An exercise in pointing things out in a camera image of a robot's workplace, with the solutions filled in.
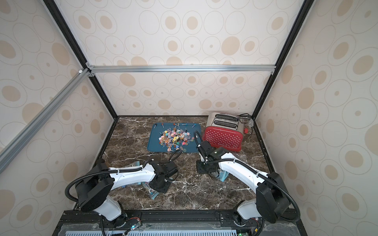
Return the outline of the candy ziploc bag front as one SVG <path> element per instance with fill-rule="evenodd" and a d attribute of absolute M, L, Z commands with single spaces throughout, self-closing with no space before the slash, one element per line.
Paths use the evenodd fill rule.
<path fill-rule="evenodd" d="M 159 192 L 154 190 L 153 188 L 151 188 L 149 186 L 149 183 L 147 182 L 142 182 L 141 185 L 143 186 L 143 188 L 147 191 L 148 193 L 148 196 L 154 200 L 158 195 L 159 195 Z"/>

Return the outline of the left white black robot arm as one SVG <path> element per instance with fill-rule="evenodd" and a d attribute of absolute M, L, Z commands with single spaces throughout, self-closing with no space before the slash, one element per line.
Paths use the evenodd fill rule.
<path fill-rule="evenodd" d="M 146 161 L 126 168 L 107 167 L 103 160 L 97 162 L 87 174 L 73 180 L 65 188 L 65 195 L 78 204 L 82 212 L 94 211 L 110 222 L 122 221 L 126 213 L 121 204 L 109 196 L 122 186 L 148 183 L 158 193 L 166 193 L 178 174 L 174 161 Z"/>

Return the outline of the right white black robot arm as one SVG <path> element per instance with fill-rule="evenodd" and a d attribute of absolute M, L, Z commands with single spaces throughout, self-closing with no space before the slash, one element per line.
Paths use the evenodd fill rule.
<path fill-rule="evenodd" d="M 247 185 L 255 198 L 242 201 L 234 208 L 233 218 L 236 224 L 244 224 L 252 218 L 261 218 L 269 223 L 279 219 L 288 222 L 300 220 L 300 209 L 289 194 L 281 176 L 260 171 L 238 159 L 232 152 L 220 147 L 215 148 L 208 141 L 196 144 L 200 160 L 196 162 L 200 174 L 226 171 Z"/>

